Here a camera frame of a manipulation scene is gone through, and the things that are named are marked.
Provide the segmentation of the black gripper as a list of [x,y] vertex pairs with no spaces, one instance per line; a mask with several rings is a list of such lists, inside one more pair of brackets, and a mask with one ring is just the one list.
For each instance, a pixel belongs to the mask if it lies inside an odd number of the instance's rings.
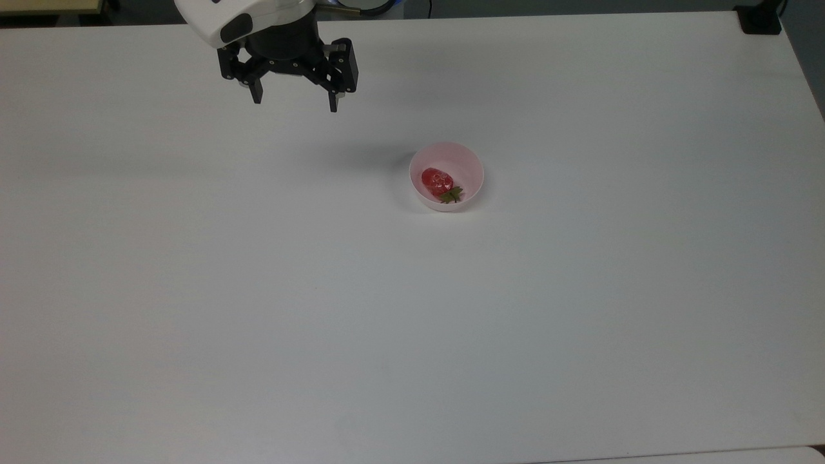
[[278,24],[257,30],[244,38],[250,55],[241,61],[241,43],[216,50],[221,76],[247,88],[251,100],[260,104],[265,73],[303,75],[327,92],[331,112],[338,111],[340,100],[358,88],[359,68],[351,39],[336,39],[324,44],[318,34],[317,18],[302,17],[294,23]]

